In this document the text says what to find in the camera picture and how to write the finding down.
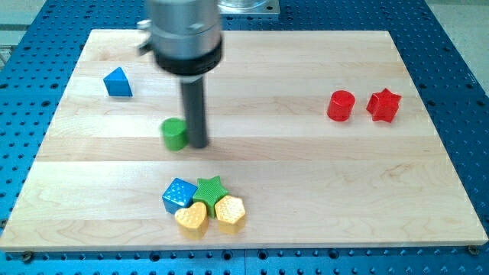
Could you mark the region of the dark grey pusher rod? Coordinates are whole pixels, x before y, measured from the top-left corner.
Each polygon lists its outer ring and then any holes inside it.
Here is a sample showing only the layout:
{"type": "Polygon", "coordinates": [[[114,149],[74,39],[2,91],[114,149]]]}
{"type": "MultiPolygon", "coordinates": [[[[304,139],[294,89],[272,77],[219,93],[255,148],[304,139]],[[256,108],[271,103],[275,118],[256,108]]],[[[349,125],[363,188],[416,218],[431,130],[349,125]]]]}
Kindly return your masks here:
{"type": "Polygon", "coordinates": [[[208,145],[206,104],[202,76],[180,77],[180,91],[189,144],[194,148],[208,145]]]}

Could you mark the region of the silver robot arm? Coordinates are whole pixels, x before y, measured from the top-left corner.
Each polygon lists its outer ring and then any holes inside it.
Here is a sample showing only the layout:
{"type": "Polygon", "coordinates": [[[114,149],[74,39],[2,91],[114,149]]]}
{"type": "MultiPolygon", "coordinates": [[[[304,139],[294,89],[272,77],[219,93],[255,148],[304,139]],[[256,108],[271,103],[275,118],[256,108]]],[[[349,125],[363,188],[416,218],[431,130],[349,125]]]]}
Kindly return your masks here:
{"type": "Polygon", "coordinates": [[[213,0],[147,0],[148,19],[137,23],[148,38],[138,53],[151,52],[164,71],[179,78],[189,144],[209,143],[204,75],[222,58],[223,38],[218,2],[213,0]]]}

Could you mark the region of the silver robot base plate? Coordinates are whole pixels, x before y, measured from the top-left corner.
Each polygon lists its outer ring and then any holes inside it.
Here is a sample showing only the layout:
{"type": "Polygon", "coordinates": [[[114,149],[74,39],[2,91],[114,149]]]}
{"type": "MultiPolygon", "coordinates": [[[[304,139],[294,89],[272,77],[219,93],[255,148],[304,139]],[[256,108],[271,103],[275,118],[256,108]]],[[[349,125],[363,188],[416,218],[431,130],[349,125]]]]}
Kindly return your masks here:
{"type": "Polygon", "coordinates": [[[218,0],[222,15],[279,15],[279,0],[218,0]]]}

